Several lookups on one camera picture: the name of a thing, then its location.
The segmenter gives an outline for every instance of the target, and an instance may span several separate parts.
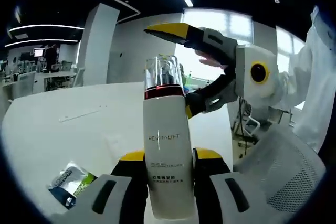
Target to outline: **window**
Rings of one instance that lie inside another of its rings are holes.
[[[250,16],[213,9],[185,9],[181,22],[195,27],[206,27],[218,30],[224,36],[237,39],[239,45],[252,43],[252,19]],[[177,45],[175,50],[179,63],[184,67],[184,73],[191,73],[193,78],[216,80],[223,70],[200,63],[202,57],[194,50]]]
[[[290,57],[301,50],[304,46],[304,42],[280,27],[276,27],[276,30],[278,43],[278,69],[280,73],[288,72]],[[302,110],[304,104],[305,102],[295,106],[295,108]]]

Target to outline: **yellow circular marking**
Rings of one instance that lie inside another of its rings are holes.
[[[262,65],[262,66],[264,67],[264,69],[265,69],[265,73],[266,73],[266,75],[265,75],[265,78],[264,78],[262,81],[255,81],[255,80],[252,78],[252,76],[251,76],[251,70],[252,70],[252,67],[254,67],[255,65]],[[268,70],[268,68],[267,68],[267,65],[266,65],[264,62],[260,62],[260,61],[255,61],[255,62],[253,62],[253,63],[252,63],[252,66],[251,66],[251,68],[250,68],[250,76],[251,76],[252,81],[255,82],[256,84],[264,84],[264,83],[267,81],[268,76],[269,76],[269,70]]]

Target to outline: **white table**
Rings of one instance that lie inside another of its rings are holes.
[[[45,216],[66,211],[47,186],[69,161],[100,176],[125,153],[143,149],[143,91],[143,82],[117,83],[14,100],[3,120],[4,150],[20,186]],[[190,133],[193,147],[219,152],[232,169],[226,106],[190,119]],[[153,222],[147,206],[145,220]]]
[[[45,91],[45,80],[47,78],[54,78],[54,77],[66,77],[66,76],[75,76],[76,73],[71,71],[60,71],[56,73],[36,73],[35,80],[34,80],[34,88],[33,93],[38,94]]]

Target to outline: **white bottle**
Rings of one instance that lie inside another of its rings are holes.
[[[146,62],[144,152],[154,216],[195,214],[192,149],[180,69],[175,56]]]

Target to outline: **cable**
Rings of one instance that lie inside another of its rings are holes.
[[[244,136],[244,131],[243,131],[243,116],[241,115],[241,107],[242,107],[242,98],[239,97],[239,118],[240,118],[240,129],[241,129],[241,134],[243,136],[243,139],[245,140],[245,156],[247,152],[247,140]]]

